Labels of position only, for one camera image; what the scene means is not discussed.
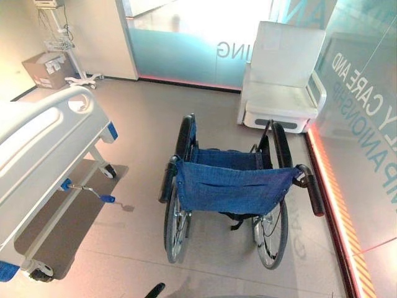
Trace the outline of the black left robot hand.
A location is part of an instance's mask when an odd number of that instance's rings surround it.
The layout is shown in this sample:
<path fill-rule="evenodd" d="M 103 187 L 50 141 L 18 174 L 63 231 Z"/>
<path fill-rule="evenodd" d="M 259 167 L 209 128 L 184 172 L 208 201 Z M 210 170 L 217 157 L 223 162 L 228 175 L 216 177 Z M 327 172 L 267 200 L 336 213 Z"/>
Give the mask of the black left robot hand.
<path fill-rule="evenodd" d="M 145 295 L 145 298 L 157 298 L 157 296 L 160 295 L 160 293 L 165 289 L 166 285 L 163 282 L 158 283 L 155 285 L 152 290 Z"/>

